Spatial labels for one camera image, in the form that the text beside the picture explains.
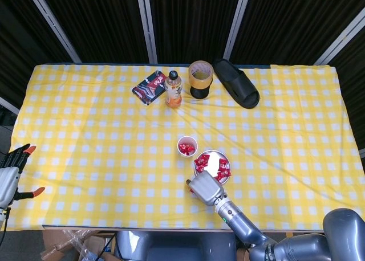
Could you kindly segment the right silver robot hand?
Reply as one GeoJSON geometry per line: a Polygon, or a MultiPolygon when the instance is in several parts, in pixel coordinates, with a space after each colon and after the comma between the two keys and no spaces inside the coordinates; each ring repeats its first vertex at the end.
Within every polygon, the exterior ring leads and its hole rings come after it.
{"type": "Polygon", "coordinates": [[[220,200],[227,197],[222,184],[206,170],[195,176],[192,180],[187,180],[186,184],[194,191],[197,198],[207,206],[214,206],[220,200]]]}

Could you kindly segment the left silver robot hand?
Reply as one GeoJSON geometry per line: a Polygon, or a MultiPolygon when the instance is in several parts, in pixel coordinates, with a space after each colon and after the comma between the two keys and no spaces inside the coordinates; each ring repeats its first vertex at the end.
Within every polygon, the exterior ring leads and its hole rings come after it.
{"type": "Polygon", "coordinates": [[[9,152],[0,161],[0,211],[5,211],[14,201],[35,198],[45,190],[40,187],[29,192],[18,191],[21,174],[35,149],[35,145],[26,144],[9,152]]]}

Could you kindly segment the round steel plate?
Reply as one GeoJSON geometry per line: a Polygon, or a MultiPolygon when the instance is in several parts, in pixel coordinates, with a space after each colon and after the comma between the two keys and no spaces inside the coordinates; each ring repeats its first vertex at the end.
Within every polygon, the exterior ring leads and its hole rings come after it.
{"type": "MultiPolygon", "coordinates": [[[[227,158],[227,156],[226,155],[224,155],[223,153],[221,153],[221,152],[219,152],[219,151],[217,151],[217,150],[207,150],[207,151],[204,151],[203,153],[201,153],[200,155],[202,155],[202,154],[209,154],[210,155],[210,157],[209,157],[209,161],[208,161],[208,165],[205,167],[205,169],[204,170],[206,170],[212,177],[216,177],[216,176],[221,176],[220,174],[219,174],[219,159],[221,159],[221,158],[223,158],[223,159],[226,159],[226,160],[228,160],[228,158],[227,158]]],[[[194,168],[194,174],[197,176],[198,174],[200,174],[200,173],[198,173],[197,171],[196,171],[196,164],[195,164],[195,162],[194,162],[194,166],[193,166],[193,168],[194,168]]]]}

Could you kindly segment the white paper cup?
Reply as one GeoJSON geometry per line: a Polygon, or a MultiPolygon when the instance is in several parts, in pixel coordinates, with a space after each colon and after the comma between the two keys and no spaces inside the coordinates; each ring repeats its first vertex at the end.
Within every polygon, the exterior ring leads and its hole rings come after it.
{"type": "Polygon", "coordinates": [[[197,152],[197,150],[198,150],[198,143],[197,143],[197,141],[196,141],[193,137],[191,137],[191,136],[183,136],[183,137],[181,137],[181,138],[178,140],[178,142],[177,142],[177,150],[178,150],[178,151],[179,151],[179,153],[180,153],[182,156],[184,156],[184,157],[192,157],[192,156],[194,156],[194,154],[195,154],[195,153],[197,152]],[[194,143],[194,145],[195,145],[195,149],[196,149],[196,151],[195,151],[192,155],[190,155],[190,156],[187,156],[186,154],[181,153],[181,152],[179,151],[179,144],[187,143],[187,142],[194,143]]]}

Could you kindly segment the grey robot torso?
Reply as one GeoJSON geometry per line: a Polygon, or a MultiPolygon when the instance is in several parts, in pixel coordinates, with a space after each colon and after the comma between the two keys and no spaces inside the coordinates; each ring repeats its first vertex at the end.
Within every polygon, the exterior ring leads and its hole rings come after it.
{"type": "Polygon", "coordinates": [[[237,261],[232,232],[119,231],[115,254],[124,261],[237,261]]]}

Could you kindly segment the large brown cardboard box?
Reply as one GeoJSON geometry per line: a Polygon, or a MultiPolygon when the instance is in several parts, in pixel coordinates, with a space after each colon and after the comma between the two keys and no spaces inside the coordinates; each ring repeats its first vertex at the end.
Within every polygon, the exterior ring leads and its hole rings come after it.
{"type": "MultiPolygon", "coordinates": [[[[121,261],[117,257],[116,233],[94,231],[94,235],[83,243],[91,251],[94,261],[121,261]]],[[[80,253],[73,246],[58,249],[58,243],[63,236],[62,230],[45,230],[42,234],[45,247],[40,254],[42,261],[81,261],[80,253]]]]}

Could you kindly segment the clear plastic wrap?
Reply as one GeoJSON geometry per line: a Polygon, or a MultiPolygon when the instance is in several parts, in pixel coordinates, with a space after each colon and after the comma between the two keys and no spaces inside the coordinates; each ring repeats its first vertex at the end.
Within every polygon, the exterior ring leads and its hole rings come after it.
{"type": "Polygon", "coordinates": [[[90,255],[90,250],[83,246],[83,243],[86,239],[93,236],[95,233],[94,230],[70,230],[65,229],[62,230],[62,240],[58,243],[58,249],[65,249],[68,246],[73,246],[81,256],[81,261],[94,261],[93,257],[90,255]]]}

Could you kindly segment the yellow white checkered tablecloth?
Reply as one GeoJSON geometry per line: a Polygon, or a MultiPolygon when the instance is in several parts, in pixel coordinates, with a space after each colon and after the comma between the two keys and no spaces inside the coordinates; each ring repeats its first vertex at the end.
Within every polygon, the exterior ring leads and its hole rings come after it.
{"type": "Polygon", "coordinates": [[[224,188],[263,230],[321,230],[324,216],[347,207],[365,219],[365,174],[335,68],[246,69],[260,100],[239,106],[219,80],[206,99],[184,84],[182,104],[165,96],[144,105],[133,87],[149,66],[41,65],[34,68],[11,137],[33,144],[9,230],[46,226],[223,230],[224,221],[192,194],[197,152],[230,162],[224,188]]]}

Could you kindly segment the orange drink bottle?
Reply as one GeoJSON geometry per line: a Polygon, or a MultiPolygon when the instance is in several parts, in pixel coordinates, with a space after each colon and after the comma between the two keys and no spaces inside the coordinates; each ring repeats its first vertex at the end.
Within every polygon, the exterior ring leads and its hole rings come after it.
{"type": "Polygon", "coordinates": [[[165,80],[165,90],[167,93],[166,104],[171,108],[177,108],[182,101],[181,91],[183,84],[181,77],[179,77],[177,71],[172,70],[165,80]]]}

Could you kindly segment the yellowish packing tape roll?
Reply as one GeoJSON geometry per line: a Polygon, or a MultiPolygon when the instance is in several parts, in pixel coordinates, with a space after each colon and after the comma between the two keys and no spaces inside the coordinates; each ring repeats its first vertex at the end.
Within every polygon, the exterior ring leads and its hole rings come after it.
{"type": "Polygon", "coordinates": [[[210,86],[213,80],[213,67],[210,63],[198,60],[193,62],[189,68],[189,84],[196,89],[205,89],[210,86]]]}

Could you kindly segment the black rubber slipper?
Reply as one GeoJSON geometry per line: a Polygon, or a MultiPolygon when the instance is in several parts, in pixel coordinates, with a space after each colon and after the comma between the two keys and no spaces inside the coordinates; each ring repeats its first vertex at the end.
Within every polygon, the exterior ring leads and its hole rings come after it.
{"type": "Polygon", "coordinates": [[[219,81],[236,103],[246,109],[257,106],[259,92],[243,71],[226,59],[216,60],[212,66],[219,81]]]}

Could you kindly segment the dark blue red snack box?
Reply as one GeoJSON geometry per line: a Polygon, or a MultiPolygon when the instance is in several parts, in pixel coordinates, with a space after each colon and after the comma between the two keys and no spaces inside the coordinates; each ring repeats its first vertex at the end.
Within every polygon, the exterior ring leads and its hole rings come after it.
{"type": "Polygon", "coordinates": [[[132,93],[136,95],[144,105],[150,105],[165,92],[166,76],[159,70],[146,77],[137,86],[133,87],[132,93]]]}

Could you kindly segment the black curtain panel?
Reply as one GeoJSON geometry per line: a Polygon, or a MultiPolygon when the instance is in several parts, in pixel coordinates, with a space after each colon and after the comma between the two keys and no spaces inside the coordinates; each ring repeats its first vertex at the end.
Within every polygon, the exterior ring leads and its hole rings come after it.
{"type": "Polygon", "coordinates": [[[224,55],[238,0],[149,0],[159,63],[224,55]]]}
{"type": "Polygon", "coordinates": [[[230,61],[312,65],[364,7],[365,0],[249,0],[230,61]]]}
{"type": "Polygon", "coordinates": [[[34,67],[71,58],[33,0],[0,0],[0,97],[19,108],[34,67]]]}
{"type": "Polygon", "coordinates": [[[148,63],[138,0],[45,0],[83,63],[148,63]]]}
{"type": "Polygon", "coordinates": [[[365,28],[331,60],[358,149],[365,149],[365,28]]]}

